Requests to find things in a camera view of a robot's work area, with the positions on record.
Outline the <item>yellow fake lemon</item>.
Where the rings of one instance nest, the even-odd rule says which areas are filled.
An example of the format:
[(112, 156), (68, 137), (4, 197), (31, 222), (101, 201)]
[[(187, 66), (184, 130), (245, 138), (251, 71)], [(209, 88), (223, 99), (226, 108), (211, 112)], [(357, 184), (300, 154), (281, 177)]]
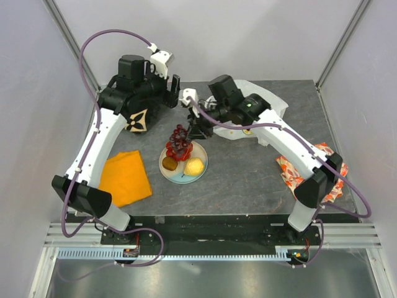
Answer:
[(190, 158), (185, 163), (183, 174), (196, 177), (200, 176), (204, 169), (204, 162), (200, 158)]

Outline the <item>dark red fake grapes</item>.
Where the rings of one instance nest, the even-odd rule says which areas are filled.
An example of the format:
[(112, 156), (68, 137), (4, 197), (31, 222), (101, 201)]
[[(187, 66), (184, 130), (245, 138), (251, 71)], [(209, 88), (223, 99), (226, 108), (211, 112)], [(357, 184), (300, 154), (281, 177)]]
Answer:
[(173, 133), (169, 137), (169, 141), (177, 147), (180, 145), (185, 146), (186, 143), (192, 142), (187, 137), (187, 130), (181, 124), (178, 124), (173, 130)]

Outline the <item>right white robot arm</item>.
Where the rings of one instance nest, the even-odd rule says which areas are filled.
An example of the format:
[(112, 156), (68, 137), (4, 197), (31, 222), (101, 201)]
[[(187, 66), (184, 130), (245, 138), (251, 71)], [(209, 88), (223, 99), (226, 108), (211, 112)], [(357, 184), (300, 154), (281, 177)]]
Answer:
[(245, 129), (286, 157), (303, 182), (294, 191), (297, 201), (283, 234), (289, 243), (299, 244), (306, 238), (319, 203), (339, 180), (342, 157), (327, 155), (293, 130), (282, 118), (285, 105), (272, 92), (227, 74), (212, 80), (208, 87), (212, 95), (204, 102), (195, 89), (186, 88), (179, 94), (180, 103), (190, 111), (191, 137), (209, 138), (214, 126)]

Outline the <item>red fake cherry bunch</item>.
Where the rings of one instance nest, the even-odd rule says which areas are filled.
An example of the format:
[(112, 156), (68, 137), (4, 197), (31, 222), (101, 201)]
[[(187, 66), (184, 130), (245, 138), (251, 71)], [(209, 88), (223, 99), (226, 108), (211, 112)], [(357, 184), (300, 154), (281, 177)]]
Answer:
[(187, 161), (191, 157), (193, 151), (192, 142), (186, 143), (185, 146), (173, 145), (170, 141), (166, 143), (166, 156), (173, 158), (176, 161)]

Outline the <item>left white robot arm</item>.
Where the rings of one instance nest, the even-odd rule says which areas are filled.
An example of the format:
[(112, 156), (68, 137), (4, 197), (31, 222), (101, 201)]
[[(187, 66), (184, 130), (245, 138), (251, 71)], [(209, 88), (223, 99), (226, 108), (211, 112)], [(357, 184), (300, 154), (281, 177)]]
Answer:
[(174, 55), (159, 50), (149, 59), (124, 55), (118, 72), (94, 99), (96, 113), (89, 133), (72, 165), (51, 185), (63, 201), (62, 221), (69, 208), (97, 219), (115, 230), (115, 238), (129, 244), (136, 237), (132, 217), (112, 202), (109, 192), (99, 189), (110, 150), (123, 129), (147, 131), (151, 118), (161, 106), (174, 108), (180, 90), (180, 77), (168, 76)]

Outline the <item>brown fake kiwi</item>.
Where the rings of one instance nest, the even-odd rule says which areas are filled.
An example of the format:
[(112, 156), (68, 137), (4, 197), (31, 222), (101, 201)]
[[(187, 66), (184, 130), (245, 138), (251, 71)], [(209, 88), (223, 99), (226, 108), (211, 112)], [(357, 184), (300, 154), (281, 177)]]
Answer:
[(171, 156), (166, 156), (162, 160), (162, 166), (168, 171), (175, 171), (178, 167), (178, 162)]

